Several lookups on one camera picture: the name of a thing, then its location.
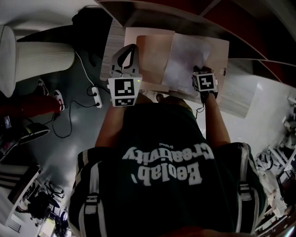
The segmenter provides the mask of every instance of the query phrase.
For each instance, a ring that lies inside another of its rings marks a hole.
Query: black and white square pattern
[[[135,98],[115,99],[115,106],[132,106]]]
[[[198,75],[200,90],[215,89],[213,75]]]
[[[116,79],[114,81],[115,96],[135,95],[133,79]]]

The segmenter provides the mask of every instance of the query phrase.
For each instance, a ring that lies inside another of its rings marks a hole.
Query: shoe
[[[62,94],[59,90],[55,90],[54,92],[54,98],[59,102],[60,104],[60,111],[63,111],[65,109],[64,100],[62,97]]]
[[[39,79],[39,80],[38,80],[38,85],[42,87],[42,89],[43,89],[43,94],[44,94],[44,95],[46,95],[46,96],[49,95],[49,90],[48,90],[47,87],[45,86],[45,83],[44,83],[44,81],[43,81],[42,79]]]

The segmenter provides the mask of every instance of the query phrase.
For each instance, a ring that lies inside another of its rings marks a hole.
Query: white cylindrical stool
[[[47,42],[17,43],[12,29],[0,25],[0,91],[10,97],[15,83],[37,75],[66,70],[74,62],[71,45]]]

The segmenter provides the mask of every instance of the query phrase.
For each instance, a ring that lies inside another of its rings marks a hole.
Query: gray floor
[[[93,68],[87,60],[86,52],[79,54],[84,60],[89,78],[97,85],[106,87],[100,79],[101,59],[96,58],[97,66]],[[39,77],[20,81],[16,85],[15,94],[23,95],[34,91]],[[55,89],[59,89],[63,95],[64,103],[69,105],[70,101],[90,106],[94,104],[93,97],[86,93],[91,85],[85,76],[80,60],[76,57],[73,66],[65,71],[43,75],[42,79],[50,90],[50,95]],[[40,164],[42,173],[40,180],[51,180],[54,184],[65,189],[65,193],[71,192],[74,183],[76,157],[85,149],[94,147],[99,130],[103,123],[106,110],[110,103],[110,95],[100,89],[103,107],[83,108],[75,103],[72,104],[71,118],[73,131],[70,137],[58,138],[52,131],[51,123],[47,124],[50,133],[29,142],[29,150]],[[46,123],[51,120],[52,114],[40,115],[32,118],[34,122]],[[54,122],[55,131],[60,136],[65,136],[70,131],[69,108],[61,112],[60,118]]]

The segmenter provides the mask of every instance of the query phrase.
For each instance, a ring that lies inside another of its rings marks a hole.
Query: white power cable
[[[81,61],[81,65],[82,65],[82,68],[83,68],[83,70],[84,70],[84,72],[85,72],[85,76],[88,78],[88,76],[87,76],[87,73],[86,73],[86,71],[85,71],[85,68],[84,68],[84,66],[83,66],[83,62],[82,62],[82,59],[81,59],[81,57],[79,56],[79,54],[75,51],[75,53],[77,54],[77,56],[78,56],[78,58],[80,59],[80,61]]]

